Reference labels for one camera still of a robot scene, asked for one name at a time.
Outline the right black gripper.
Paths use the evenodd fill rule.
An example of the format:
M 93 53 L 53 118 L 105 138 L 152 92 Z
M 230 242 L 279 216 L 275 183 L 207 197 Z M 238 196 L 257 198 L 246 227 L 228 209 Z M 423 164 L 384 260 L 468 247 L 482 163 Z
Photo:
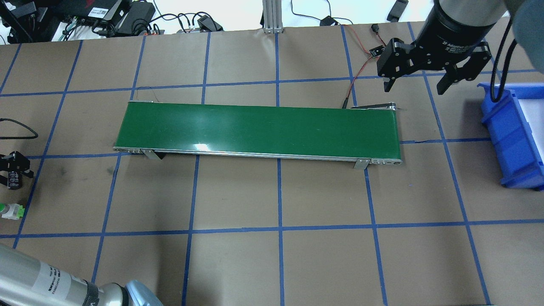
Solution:
M 466 25 L 452 19 L 442 8 L 432 8 L 414 44 L 397 37 L 387 43 L 377 61 L 384 92 L 390 92 L 398 78 L 413 74 L 419 67 L 445 70 L 436 86 L 439 95 L 463 79 L 474 80 L 491 60 L 490 47 L 482 43 L 488 32 L 488 25 Z M 466 59 L 463 66 L 457 66 Z

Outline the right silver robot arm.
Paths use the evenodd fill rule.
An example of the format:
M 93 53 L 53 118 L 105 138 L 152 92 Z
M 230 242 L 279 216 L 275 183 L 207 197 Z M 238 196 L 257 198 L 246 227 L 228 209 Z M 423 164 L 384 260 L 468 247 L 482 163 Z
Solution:
M 398 78 L 422 70 L 445 72 L 437 84 L 439 94 L 457 82 L 474 80 L 492 56 L 484 38 L 505 12 L 510 20 L 495 60 L 512 33 L 503 70 L 509 69 L 512 53 L 520 46 L 534 69 L 543 72 L 542 0 L 436 0 L 412 43 L 396 37 L 387 43 L 377 62 L 384 91 L 389 92 Z

